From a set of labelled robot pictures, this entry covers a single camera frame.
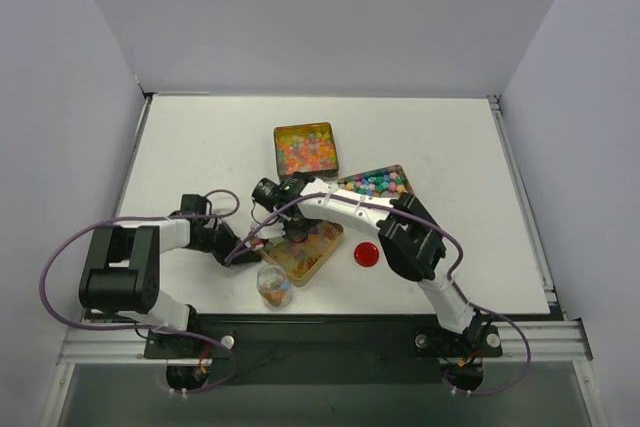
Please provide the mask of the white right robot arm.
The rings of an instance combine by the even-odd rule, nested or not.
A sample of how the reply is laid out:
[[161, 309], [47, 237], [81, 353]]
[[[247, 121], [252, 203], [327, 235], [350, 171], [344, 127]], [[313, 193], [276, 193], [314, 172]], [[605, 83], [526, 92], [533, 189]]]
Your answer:
[[327, 221], [376, 238], [390, 269], [416, 283], [434, 308], [446, 348], [464, 355], [477, 346], [479, 309], [453, 278], [463, 248], [415, 195], [375, 197], [294, 173], [279, 184], [261, 179], [252, 200], [270, 213], [268, 221], [282, 224], [287, 236]]

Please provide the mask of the gold tin neon star candies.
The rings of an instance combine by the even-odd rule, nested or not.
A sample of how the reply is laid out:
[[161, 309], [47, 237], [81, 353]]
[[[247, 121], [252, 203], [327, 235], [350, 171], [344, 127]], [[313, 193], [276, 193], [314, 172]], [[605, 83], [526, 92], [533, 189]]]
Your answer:
[[329, 180], [338, 177], [338, 152], [329, 122], [276, 127], [273, 138], [280, 179], [295, 172]]

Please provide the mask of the gold tin popsicle candies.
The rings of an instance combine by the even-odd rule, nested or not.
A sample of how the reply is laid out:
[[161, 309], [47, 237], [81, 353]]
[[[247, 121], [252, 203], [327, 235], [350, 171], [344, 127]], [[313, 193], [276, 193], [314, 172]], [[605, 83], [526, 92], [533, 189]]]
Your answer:
[[303, 287], [340, 246], [343, 235], [341, 225], [322, 221], [309, 229], [303, 241], [269, 242], [260, 254], [269, 264], [282, 268], [294, 286]]

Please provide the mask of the gold tin pastel star candies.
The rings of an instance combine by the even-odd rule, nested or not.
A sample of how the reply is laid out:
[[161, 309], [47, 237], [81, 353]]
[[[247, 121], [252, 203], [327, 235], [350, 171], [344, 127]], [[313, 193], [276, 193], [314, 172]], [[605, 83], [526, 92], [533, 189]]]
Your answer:
[[397, 198], [413, 194], [409, 178], [400, 164], [370, 169], [336, 180], [341, 189], [372, 197]]

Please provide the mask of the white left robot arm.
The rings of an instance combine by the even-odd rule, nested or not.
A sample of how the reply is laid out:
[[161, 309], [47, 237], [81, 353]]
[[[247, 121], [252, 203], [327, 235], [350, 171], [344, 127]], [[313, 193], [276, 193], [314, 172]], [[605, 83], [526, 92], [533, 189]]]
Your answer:
[[259, 262], [261, 256], [245, 247], [227, 259], [241, 239], [224, 217], [213, 212], [207, 195], [184, 194], [180, 208], [168, 217], [96, 228], [79, 284], [82, 307], [169, 328], [168, 347], [179, 357], [195, 356], [203, 345], [197, 311], [161, 290], [160, 257], [187, 249], [210, 254], [225, 267]]

